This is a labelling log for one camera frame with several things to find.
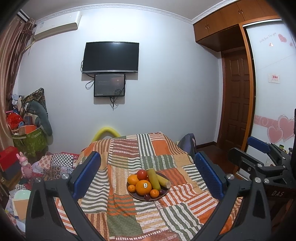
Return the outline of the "red box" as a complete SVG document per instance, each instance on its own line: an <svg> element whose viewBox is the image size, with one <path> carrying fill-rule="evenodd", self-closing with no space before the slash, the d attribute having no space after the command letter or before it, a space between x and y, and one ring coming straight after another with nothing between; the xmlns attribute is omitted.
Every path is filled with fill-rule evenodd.
<svg viewBox="0 0 296 241"><path fill-rule="evenodd" d="M0 165L1 170L6 171L14 162L17 161L16 154L18 153L18 149L13 146L9 146L3 151L0 152Z"/></svg>

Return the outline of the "yellow foam tube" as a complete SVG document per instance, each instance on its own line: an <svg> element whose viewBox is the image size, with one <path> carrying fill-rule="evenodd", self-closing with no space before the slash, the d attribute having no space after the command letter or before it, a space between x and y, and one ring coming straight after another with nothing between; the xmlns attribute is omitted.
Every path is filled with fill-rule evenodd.
<svg viewBox="0 0 296 241"><path fill-rule="evenodd" d="M120 137L120 134L114 128L106 126L97 131L97 133L94 135L92 139L92 142L98 141L105 136L111 136L113 138L117 138L117 137Z"/></svg>

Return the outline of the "small wall monitor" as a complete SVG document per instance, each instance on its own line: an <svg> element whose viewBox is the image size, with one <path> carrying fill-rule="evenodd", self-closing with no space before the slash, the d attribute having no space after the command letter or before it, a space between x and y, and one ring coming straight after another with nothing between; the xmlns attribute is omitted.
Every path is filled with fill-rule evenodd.
<svg viewBox="0 0 296 241"><path fill-rule="evenodd" d="M94 97L125 96L125 74L96 74Z"/></svg>

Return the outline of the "striped patchwork blanket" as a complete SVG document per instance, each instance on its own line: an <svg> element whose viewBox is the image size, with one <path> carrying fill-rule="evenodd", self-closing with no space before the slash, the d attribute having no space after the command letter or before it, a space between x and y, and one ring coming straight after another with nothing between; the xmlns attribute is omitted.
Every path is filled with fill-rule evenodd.
<svg viewBox="0 0 296 241"><path fill-rule="evenodd" d="M191 240L218 206L189 153L160 132L95 141L78 156L53 154L55 177L93 151L101 165L78 205L106 240Z"/></svg>

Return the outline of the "plain orange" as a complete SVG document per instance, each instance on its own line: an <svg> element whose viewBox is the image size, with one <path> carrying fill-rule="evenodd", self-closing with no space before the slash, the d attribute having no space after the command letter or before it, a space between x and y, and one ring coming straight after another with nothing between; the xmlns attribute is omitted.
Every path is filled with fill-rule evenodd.
<svg viewBox="0 0 296 241"><path fill-rule="evenodd" d="M128 185L136 185L139 181L137 174L132 174L127 178Z"/></svg>

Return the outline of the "large orange with sticker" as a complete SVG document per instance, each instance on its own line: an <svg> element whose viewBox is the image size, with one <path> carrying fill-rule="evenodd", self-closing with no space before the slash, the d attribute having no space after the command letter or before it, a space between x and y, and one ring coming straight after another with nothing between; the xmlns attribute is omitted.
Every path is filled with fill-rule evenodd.
<svg viewBox="0 0 296 241"><path fill-rule="evenodd" d="M137 182L135 188L138 195L144 196L145 194L150 193L152 190L152 185L147 180L140 180Z"/></svg>

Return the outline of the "brown wooden door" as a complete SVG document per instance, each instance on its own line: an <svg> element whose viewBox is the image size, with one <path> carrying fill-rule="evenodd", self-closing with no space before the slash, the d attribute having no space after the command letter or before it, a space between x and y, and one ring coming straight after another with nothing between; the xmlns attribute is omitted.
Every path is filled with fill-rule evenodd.
<svg viewBox="0 0 296 241"><path fill-rule="evenodd" d="M247 52L239 49L222 54L223 102L218 146L224 151L242 148L247 129L250 78Z"/></svg>

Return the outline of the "white air conditioner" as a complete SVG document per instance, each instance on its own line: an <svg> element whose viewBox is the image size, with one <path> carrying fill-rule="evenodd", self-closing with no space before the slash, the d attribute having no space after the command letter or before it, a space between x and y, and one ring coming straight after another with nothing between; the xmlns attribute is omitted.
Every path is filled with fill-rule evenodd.
<svg viewBox="0 0 296 241"><path fill-rule="evenodd" d="M76 11L42 21L37 24L34 40L38 41L53 35L75 31L79 27L81 11Z"/></svg>

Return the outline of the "blue bag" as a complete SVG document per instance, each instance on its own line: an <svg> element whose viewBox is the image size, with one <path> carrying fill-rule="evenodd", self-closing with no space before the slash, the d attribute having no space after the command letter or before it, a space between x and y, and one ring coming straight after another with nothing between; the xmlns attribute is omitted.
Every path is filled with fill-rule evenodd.
<svg viewBox="0 0 296 241"><path fill-rule="evenodd" d="M188 133L178 142L177 146L194 160L196 155L196 139L193 133Z"/></svg>

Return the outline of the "white wardrobe sliding door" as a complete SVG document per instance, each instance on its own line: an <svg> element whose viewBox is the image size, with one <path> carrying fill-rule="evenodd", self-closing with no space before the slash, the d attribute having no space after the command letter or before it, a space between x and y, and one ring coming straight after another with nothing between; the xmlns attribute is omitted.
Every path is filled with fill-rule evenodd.
<svg viewBox="0 0 296 241"><path fill-rule="evenodd" d="M244 26L254 68L251 136L289 151L295 138L295 39L281 20Z"/></svg>

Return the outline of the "striped brown curtain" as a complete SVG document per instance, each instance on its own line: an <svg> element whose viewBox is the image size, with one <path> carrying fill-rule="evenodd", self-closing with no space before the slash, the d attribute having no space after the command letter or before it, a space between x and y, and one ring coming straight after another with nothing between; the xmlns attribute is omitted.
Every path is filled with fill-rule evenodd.
<svg viewBox="0 0 296 241"><path fill-rule="evenodd" d="M35 20L22 21L14 17L1 33L1 150L13 144L11 131L6 122L6 111L16 81L20 62L33 34Z"/></svg>

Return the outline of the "small mandarin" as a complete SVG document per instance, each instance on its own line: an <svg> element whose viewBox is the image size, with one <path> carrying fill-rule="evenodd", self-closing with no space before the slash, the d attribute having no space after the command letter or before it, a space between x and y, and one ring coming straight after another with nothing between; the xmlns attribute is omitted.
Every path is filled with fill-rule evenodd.
<svg viewBox="0 0 296 241"><path fill-rule="evenodd" d="M130 193L135 193L135 192L136 192L135 185L129 185L127 189L128 189L128 191L129 191Z"/></svg>
<svg viewBox="0 0 296 241"><path fill-rule="evenodd" d="M152 189L152 190L150 191L149 195L150 195L150 197L151 197L152 199L154 199L154 198L158 198L158 197L159 197L159 190L157 190L157 189Z"/></svg>

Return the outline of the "wooden overhead cabinet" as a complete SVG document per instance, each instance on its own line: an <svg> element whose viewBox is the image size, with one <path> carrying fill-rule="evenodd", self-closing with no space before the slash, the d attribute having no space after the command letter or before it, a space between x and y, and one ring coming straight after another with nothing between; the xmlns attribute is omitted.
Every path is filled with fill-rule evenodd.
<svg viewBox="0 0 296 241"><path fill-rule="evenodd" d="M216 52L244 47L241 23L278 18L267 1L237 1L196 22L193 25L195 41Z"/></svg>

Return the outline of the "wall-mounted black television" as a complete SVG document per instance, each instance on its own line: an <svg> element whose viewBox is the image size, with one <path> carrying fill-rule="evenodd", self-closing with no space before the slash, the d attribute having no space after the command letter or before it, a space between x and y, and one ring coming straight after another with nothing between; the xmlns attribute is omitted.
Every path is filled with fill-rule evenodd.
<svg viewBox="0 0 296 241"><path fill-rule="evenodd" d="M137 73L139 43L87 42L82 61L83 73Z"/></svg>

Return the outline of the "grey-green pillow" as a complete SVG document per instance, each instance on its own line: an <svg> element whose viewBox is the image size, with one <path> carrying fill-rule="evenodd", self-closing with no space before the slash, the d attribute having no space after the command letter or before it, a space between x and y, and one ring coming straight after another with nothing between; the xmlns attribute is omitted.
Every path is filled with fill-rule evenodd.
<svg viewBox="0 0 296 241"><path fill-rule="evenodd" d="M36 115L39 118L38 126L42 127L42 130L48 137L52 136L52 127L50 125L48 114L45 111L44 107L39 102L33 100L29 102L26 110L28 113Z"/></svg>

